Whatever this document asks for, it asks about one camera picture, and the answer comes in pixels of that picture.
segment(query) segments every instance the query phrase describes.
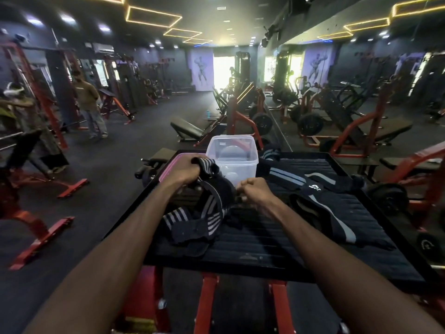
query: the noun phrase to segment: ridged black surface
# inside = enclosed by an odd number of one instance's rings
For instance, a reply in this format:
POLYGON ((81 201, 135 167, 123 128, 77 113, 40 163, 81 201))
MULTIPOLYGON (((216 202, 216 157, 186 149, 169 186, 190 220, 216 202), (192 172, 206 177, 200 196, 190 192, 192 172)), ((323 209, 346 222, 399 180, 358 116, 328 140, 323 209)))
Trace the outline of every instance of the ridged black surface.
MULTIPOLYGON (((295 165, 300 170, 318 170, 336 174, 326 159, 283 159, 282 162, 295 165)), ((273 184, 270 184, 270 188, 286 202, 288 195, 286 190, 273 184)), ((193 208, 198 195, 187 191, 175 197, 172 202, 175 205, 193 208)), ((348 205, 348 209, 337 215, 340 219, 376 238, 392 241, 356 196, 341 194, 340 197, 348 205)), ((189 264, 192 266, 194 264, 196 269, 205 269, 208 264, 212 264, 213 270, 220 268, 223 273, 227 273, 226 269, 231 267, 235 268, 231 273, 237 273, 239 269, 241 270, 239 274, 291 281, 310 280, 310 274, 301 265, 301 258, 279 224, 248 207, 235 207, 231 214, 232 219, 239 220, 242 226, 223 224, 220 235, 202 258, 183 257, 180 259, 182 262, 175 260, 174 257, 181 256, 178 247, 172 246, 167 237, 158 235, 147 261, 157 262, 156 258, 153 259, 155 254, 158 260, 167 266, 171 264, 189 267, 189 264), (167 257, 173 258, 172 261, 169 262, 167 257)), ((346 245, 344 248, 390 280, 425 281, 399 249, 385 251, 371 246, 358 248, 352 245, 346 245)))

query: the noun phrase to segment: ceiling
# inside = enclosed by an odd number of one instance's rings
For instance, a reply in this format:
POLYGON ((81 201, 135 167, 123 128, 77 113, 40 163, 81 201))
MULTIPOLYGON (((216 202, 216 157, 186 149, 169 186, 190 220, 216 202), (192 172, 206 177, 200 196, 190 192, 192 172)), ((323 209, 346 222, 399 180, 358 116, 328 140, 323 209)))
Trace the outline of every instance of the ceiling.
MULTIPOLYGON (((425 12, 423 14, 412 14, 409 16, 392 17, 392 6, 396 3, 403 3, 410 0, 360 0, 356 4, 349 8, 339 12, 335 16, 321 22, 313 28, 305 31, 304 33, 297 35, 291 40, 287 41, 287 44, 302 44, 311 42, 313 40, 319 40, 318 37, 330 38, 329 35, 333 33, 343 33, 339 36, 342 38, 333 39, 334 42, 339 40, 351 40, 351 39, 375 39, 379 38, 379 34, 382 31, 388 31, 390 38, 398 36, 409 36, 416 38, 427 32, 431 32, 438 28, 442 28, 445 24, 445 9, 425 12), (364 27, 373 27, 365 30, 353 31, 350 34, 346 32, 344 26, 348 28, 356 28, 358 26, 348 26, 351 23, 364 22, 373 19, 385 19, 378 22, 369 22, 363 24, 364 27)), ((423 10, 428 7, 445 5, 445 0, 429 0, 426 4, 413 3, 408 5, 409 8, 401 8, 405 11, 423 10)))
POLYGON ((259 44, 264 37, 263 26, 268 27, 281 11, 287 0, 124 0, 125 4, 106 2, 103 0, 4 0, 3 6, 14 11, 1 11, 0 20, 26 22, 26 17, 33 16, 43 22, 46 27, 58 30, 65 27, 67 31, 77 31, 85 41, 97 39, 98 35, 113 35, 125 42, 148 46, 156 39, 165 48, 179 46, 186 38, 167 37, 163 34, 170 25, 179 19, 175 16, 165 16, 132 8, 129 20, 149 22, 167 27, 149 26, 125 20, 128 5, 138 8, 155 10, 157 12, 179 15, 182 18, 171 28, 191 30, 192 32, 171 31, 180 36, 196 36, 195 43, 218 46, 248 45, 252 37, 254 44, 259 44), (217 10, 225 6, 226 10, 217 10), (60 13, 73 17, 76 24, 68 25, 60 18, 60 13), (111 29, 102 33, 98 26, 105 25, 111 29))

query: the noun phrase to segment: pink plastic lid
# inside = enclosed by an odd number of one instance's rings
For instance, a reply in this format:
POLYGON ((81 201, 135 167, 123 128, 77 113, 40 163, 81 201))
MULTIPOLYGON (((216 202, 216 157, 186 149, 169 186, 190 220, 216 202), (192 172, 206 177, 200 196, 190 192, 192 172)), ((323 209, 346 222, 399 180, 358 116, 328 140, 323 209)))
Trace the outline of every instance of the pink plastic lid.
POLYGON ((185 154, 204 154, 204 152, 185 152, 183 154, 178 154, 171 162, 170 164, 164 169, 164 172, 161 174, 161 176, 159 177, 159 182, 162 182, 162 180, 164 179, 164 177, 166 175, 169 174, 171 168, 173 165, 175 165, 175 163, 178 161, 178 159, 180 159, 183 155, 185 154))

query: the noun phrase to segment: black tray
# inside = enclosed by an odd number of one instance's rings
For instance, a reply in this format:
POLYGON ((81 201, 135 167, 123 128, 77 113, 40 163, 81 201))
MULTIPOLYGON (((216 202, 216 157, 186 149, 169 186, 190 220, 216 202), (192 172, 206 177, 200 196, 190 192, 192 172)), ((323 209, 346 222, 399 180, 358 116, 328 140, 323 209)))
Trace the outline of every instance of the black tray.
MULTIPOLYGON (((184 152, 197 152, 197 150, 180 150, 176 154, 184 152)), ((295 164, 301 169, 306 167, 311 170, 347 175, 328 153, 282 153, 281 161, 295 164)), ((160 175, 161 173, 145 188, 114 228, 123 222, 148 196, 158 184, 160 175)), ((285 190, 273 184, 270 185, 270 188, 277 196, 286 193, 285 190)), ((440 284, 438 274, 364 192, 360 191, 355 195, 340 194, 340 197, 350 207, 349 216, 343 215, 342 219, 354 223, 355 227, 358 227, 357 223, 359 223, 362 231, 386 238, 397 246, 397 250, 391 252, 371 246, 358 248, 345 245, 343 246, 345 249, 379 271, 404 292, 418 294, 437 292, 437 287, 440 284), (350 216, 355 218, 359 216, 359 220, 352 220, 350 216)), ((181 206, 193 207, 197 199, 196 193, 188 193, 174 197, 172 202, 181 206)), ((223 224, 220 235, 202 258, 181 257, 178 254, 178 248, 171 245, 167 237, 157 233, 144 264, 266 279, 314 282, 312 274, 305 269, 297 251, 278 223, 258 215, 256 211, 249 208, 234 208, 232 214, 235 218, 238 217, 239 220, 242 220, 243 227, 237 228, 223 224)))

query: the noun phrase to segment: clear plastic container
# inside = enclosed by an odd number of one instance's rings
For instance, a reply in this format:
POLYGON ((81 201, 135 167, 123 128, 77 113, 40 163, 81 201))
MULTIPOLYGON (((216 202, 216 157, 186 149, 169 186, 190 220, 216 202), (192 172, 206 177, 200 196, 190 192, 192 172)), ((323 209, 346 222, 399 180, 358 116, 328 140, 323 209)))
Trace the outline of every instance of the clear plastic container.
POLYGON ((258 152, 251 135, 214 136, 206 156, 215 160, 223 176, 235 186, 244 179, 255 177, 258 152))

